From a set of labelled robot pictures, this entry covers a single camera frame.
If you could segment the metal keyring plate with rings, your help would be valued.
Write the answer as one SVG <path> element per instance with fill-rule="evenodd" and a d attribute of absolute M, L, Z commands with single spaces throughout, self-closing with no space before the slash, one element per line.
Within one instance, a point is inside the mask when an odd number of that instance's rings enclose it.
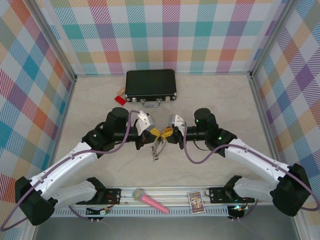
<path fill-rule="evenodd" d="M 164 138 L 161 138 L 161 139 L 158 138 L 155 140 L 155 142 L 151 146 L 156 147 L 157 154 L 160 157 L 161 153 L 163 152 L 163 150 L 166 147 L 166 144 L 167 144 L 167 141 Z"/>

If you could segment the pink toy microphone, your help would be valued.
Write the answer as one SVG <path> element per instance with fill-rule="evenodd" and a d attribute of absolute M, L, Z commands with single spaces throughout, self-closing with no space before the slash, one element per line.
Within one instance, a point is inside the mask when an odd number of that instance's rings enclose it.
<path fill-rule="evenodd" d="M 136 188 L 132 192 L 132 198 L 135 201 L 140 201 L 164 214 L 168 214 L 170 211 L 167 207 L 148 196 L 142 189 Z"/>

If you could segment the small printed card box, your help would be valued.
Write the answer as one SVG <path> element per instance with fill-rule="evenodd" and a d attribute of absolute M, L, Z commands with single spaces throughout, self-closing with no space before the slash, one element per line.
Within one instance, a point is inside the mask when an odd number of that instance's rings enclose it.
<path fill-rule="evenodd" d="M 189 192 L 187 197 L 192 214 L 201 214 L 205 212 L 205 205 L 200 191 Z"/>

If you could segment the grey metal shelf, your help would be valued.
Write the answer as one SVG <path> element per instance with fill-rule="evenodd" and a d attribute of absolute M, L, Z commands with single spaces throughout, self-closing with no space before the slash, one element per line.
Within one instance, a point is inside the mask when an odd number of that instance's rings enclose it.
<path fill-rule="evenodd" d="M 77 217 L 51 218 L 32 240 L 301 240 L 291 220 L 267 223 L 257 217 L 111 217 L 89 223 Z"/>

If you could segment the aluminium side rail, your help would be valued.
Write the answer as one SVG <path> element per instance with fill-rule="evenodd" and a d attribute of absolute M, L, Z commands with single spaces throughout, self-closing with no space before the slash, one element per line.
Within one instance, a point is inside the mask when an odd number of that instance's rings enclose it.
<path fill-rule="evenodd" d="M 268 116 L 265 112 L 264 106 L 263 106 L 263 102 L 260 98 L 260 94 L 258 91 L 258 87 L 255 81 L 255 78 L 253 76 L 250 75 L 250 73 L 247 75 L 247 79 L 248 79 L 248 83 L 251 89 L 251 93 L 253 96 L 253 100 L 255 102 L 256 108 L 257 108 L 257 113 L 260 119 L 260 123 L 262 126 L 262 130 L 263 130 L 263 134 L 266 140 L 266 144 L 268 147 L 268 153 L 269 153 L 269 157 L 273 160 L 275 160 L 276 162 L 280 161 L 280 154 L 279 151 L 277 149 L 276 146 L 276 142 L 274 140 L 272 131 L 271 131 L 271 127 L 270 127 L 270 123 L 269 123 L 269 119 Z"/>
<path fill-rule="evenodd" d="M 54 140 L 54 144 L 53 144 L 53 147 L 52 147 L 51 155 L 49 156 L 49 159 L 44 162 L 44 165 L 42 166 L 42 170 L 46 170 L 49 167 L 51 167 L 55 163 L 55 160 L 57 158 L 59 145 L 60 145 L 61 138 L 62 138 L 62 135 L 63 135 L 65 123 L 66 123 L 66 120 L 67 120 L 68 112 L 69 112 L 69 109 L 70 109 L 70 105 L 71 105 L 71 102 L 72 102 L 72 98 L 73 98 L 73 95 L 74 95 L 74 91 L 75 91 L 75 88 L 76 88 L 77 81 L 78 81 L 78 75 L 75 75 L 75 79 L 71 83 L 70 92 L 68 93 L 67 99 L 65 101 L 65 106 L 64 106 L 64 109 L 63 109 L 63 112 L 62 112 L 62 117 L 60 118 L 60 122 L 59 122 L 60 125 L 58 126 L 58 129 L 57 129 L 57 132 L 56 132 L 56 138 Z"/>

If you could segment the wide aluminium frame rail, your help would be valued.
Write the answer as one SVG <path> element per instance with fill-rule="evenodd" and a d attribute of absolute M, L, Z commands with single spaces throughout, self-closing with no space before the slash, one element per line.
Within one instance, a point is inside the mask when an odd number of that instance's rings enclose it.
<path fill-rule="evenodd" d="M 82 201 L 91 200 L 98 190 L 119 189 L 116 187 L 105 187 L 100 182 L 90 182 L 85 180 L 77 185 L 69 187 L 59 187 L 54 190 L 46 191 L 46 189 L 38 189 L 35 195 L 41 200 L 48 201 L 56 210 L 73 205 Z M 189 205 L 188 193 L 200 192 L 205 204 L 228 204 L 230 206 L 245 203 L 210 203 L 210 198 L 205 195 L 208 188 L 187 188 L 187 187 L 167 187 L 167 188 L 148 188 L 144 192 L 155 201 L 165 206 Z M 121 198 L 119 205 L 131 205 L 135 200 L 132 198 L 132 193 L 135 189 L 132 187 L 121 188 Z"/>

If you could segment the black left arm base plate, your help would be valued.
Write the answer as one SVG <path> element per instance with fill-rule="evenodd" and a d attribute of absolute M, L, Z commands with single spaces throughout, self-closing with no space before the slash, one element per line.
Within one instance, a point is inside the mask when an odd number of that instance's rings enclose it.
<path fill-rule="evenodd" d="M 77 202 L 76 205 L 119 205 L 121 200 L 120 188 L 105 188 L 98 190 L 91 200 Z"/>

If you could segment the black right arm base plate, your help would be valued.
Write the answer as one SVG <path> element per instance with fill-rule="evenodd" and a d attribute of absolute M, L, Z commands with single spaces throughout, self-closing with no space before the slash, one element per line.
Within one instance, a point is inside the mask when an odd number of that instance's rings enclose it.
<path fill-rule="evenodd" d="M 233 189 L 224 187 L 209 187 L 205 190 L 205 195 L 209 197 L 211 204 L 251 204 L 256 201 L 254 198 L 240 197 Z"/>

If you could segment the aluminium frame post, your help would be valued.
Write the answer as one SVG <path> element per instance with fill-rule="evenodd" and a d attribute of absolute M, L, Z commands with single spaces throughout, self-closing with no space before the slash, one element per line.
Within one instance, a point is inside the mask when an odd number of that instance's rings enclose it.
<path fill-rule="evenodd" d="M 38 23 L 41 31 L 43 32 L 44 37 L 48 41 L 48 44 L 52 47 L 54 53 L 56 54 L 58 60 L 60 61 L 62 67 L 66 71 L 69 77 L 76 82 L 77 76 L 69 63 L 63 49 L 61 48 L 57 38 L 55 37 L 50 25 L 42 14 L 41 8 L 36 3 L 36 0 L 24 0 L 25 4 L 28 6 L 28 9 L 35 18 L 35 21 Z"/>
<path fill-rule="evenodd" d="M 257 44 L 255 44 L 253 48 L 254 56 L 247 71 L 250 79 L 254 79 L 262 67 L 262 64 L 270 52 L 270 48 L 278 39 L 296 4 L 296 0 L 274 0 L 267 13 L 266 20 L 262 25 Z"/>

